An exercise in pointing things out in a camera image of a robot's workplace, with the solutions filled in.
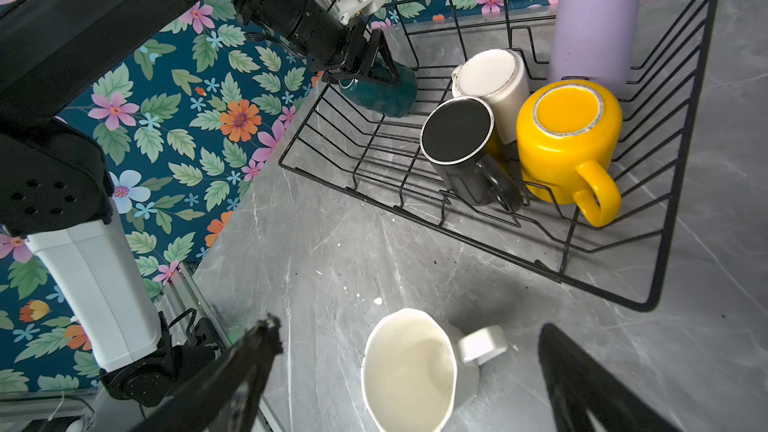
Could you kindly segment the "lilac plastic cup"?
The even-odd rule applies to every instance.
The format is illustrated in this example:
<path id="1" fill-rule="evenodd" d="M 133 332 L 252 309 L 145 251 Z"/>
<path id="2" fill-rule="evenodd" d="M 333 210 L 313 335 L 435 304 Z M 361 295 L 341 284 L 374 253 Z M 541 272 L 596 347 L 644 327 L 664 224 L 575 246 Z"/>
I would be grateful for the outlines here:
<path id="1" fill-rule="evenodd" d="M 629 80 L 640 0 L 559 0 L 548 80 L 581 77 L 618 94 Z"/>

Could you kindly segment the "black mug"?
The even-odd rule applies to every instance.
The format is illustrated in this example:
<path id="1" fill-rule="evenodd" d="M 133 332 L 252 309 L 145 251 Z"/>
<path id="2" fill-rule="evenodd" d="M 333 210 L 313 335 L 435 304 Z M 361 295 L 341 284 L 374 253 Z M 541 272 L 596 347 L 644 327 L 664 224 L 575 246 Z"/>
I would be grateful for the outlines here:
<path id="1" fill-rule="evenodd" d="M 497 203 L 508 212 L 523 205 L 485 101 L 463 96 L 441 103 L 422 126 L 420 148 L 448 189 L 466 204 Z"/>

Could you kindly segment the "dark green mug white inside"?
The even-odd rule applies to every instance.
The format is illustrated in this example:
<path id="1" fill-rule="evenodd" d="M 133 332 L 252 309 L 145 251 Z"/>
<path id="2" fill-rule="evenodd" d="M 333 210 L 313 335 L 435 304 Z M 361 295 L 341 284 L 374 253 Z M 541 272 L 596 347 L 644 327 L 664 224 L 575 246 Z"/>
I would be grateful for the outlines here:
<path id="1" fill-rule="evenodd" d="M 398 85 L 350 79 L 339 83 L 341 94 L 352 103 L 384 116 L 405 117 L 415 103 L 418 82 L 411 68 L 395 65 L 400 78 Z"/>

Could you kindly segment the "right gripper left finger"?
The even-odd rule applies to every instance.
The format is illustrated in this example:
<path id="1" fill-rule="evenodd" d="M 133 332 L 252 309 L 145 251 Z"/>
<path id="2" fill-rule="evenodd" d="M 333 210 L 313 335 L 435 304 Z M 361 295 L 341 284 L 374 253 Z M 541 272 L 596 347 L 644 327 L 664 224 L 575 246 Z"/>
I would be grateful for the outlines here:
<path id="1" fill-rule="evenodd" d="M 250 431 L 277 356 L 283 353 L 281 322 L 269 314 L 135 431 Z"/>

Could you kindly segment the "yellow mug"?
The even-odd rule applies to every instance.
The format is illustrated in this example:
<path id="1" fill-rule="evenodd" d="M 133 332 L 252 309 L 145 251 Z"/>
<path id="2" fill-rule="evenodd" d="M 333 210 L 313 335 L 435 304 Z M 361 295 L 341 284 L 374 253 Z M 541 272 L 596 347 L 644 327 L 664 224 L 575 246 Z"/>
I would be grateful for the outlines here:
<path id="1" fill-rule="evenodd" d="M 622 123 L 617 98 L 597 83 L 570 79 L 537 90 L 516 125 L 528 191 L 544 202 L 576 205 L 593 227 L 613 222 L 622 197 L 608 168 Z"/>

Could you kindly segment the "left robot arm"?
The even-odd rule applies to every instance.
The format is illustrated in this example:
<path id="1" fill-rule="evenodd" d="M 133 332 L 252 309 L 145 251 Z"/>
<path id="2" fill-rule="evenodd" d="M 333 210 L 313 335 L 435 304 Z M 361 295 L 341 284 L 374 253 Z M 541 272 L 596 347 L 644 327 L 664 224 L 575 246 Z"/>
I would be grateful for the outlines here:
<path id="1" fill-rule="evenodd" d="M 385 54 L 363 17 L 385 0 L 1 0 L 1 227 L 26 242 L 57 281 L 95 361 L 115 373 L 157 355 L 164 329 L 142 289 L 122 217 L 149 200 L 135 175 L 108 167 L 140 118 L 165 118 L 178 102 L 134 98 L 172 46 L 171 24 L 194 31 L 200 68 L 224 45 L 218 20 L 260 26 L 329 78 L 374 78 Z"/>

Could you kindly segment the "white faceted mug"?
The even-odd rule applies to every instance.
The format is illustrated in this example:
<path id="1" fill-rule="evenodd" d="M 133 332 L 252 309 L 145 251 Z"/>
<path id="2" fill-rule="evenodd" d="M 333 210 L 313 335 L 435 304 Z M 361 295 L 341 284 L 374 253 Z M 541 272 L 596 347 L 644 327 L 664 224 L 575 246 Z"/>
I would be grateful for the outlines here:
<path id="1" fill-rule="evenodd" d="M 498 325 L 465 334 L 404 308 L 368 337 L 361 367 L 366 409 L 380 431 L 440 431 L 479 388 L 479 367 L 508 350 Z"/>

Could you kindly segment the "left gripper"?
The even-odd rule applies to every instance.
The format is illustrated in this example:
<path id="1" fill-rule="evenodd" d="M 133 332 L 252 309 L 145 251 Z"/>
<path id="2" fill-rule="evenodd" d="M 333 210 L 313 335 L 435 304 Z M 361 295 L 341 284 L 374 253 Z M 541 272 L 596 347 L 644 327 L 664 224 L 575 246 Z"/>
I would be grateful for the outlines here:
<path id="1" fill-rule="evenodd" d="M 382 30 L 366 26 L 345 29 L 346 38 L 329 65 L 323 69 L 323 81 L 337 84 L 357 79 L 377 84 L 390 83 L 390 52 Z"/>

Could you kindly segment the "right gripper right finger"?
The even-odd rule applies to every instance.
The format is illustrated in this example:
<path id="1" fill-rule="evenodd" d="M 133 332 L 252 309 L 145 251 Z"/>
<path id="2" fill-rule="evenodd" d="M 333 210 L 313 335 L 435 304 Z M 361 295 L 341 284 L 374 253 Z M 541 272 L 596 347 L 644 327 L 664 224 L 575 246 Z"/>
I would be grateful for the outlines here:
<path id="1" fill-rule="evenodd" d="M 552 323 L 539 334 L 538 358 L 558 431 L 674 431 Z"/>

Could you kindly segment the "white mug red inside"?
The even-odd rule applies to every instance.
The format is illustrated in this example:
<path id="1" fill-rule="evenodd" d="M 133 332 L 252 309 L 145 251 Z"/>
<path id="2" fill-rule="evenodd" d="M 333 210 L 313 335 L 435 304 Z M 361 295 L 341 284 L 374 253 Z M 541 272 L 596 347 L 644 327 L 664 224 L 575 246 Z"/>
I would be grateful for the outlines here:
<path id="1" fill-rule="evenodd" d="M 513 50 L 480 52 L 451 73 L 452 95 L 485 101 L 495 117 L 495 127 L 504 145 L 517 140 L 518 114 L 530 96 L 522 56 Z"/>

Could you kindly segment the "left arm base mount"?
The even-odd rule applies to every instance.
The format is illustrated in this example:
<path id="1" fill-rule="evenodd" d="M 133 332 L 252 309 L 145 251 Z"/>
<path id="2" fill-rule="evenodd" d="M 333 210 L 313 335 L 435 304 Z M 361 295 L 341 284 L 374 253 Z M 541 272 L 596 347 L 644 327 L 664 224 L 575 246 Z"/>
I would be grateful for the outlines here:
<path id="1" fill-rule="evenodd" d="M 138 361 L 108 372 L 100 371 L 99 379 L 107 393 L 117 400 L 133 400 L 143 407 L 156 407 L 190 381 L 224 349 L 208 317 L 197 317 L 195 308 L 188 308 L 172 321 L 159 314 L 161 338 L 158 349 Z M 187 342 L 172 343 L 170 328 L 187 318 Z"/>

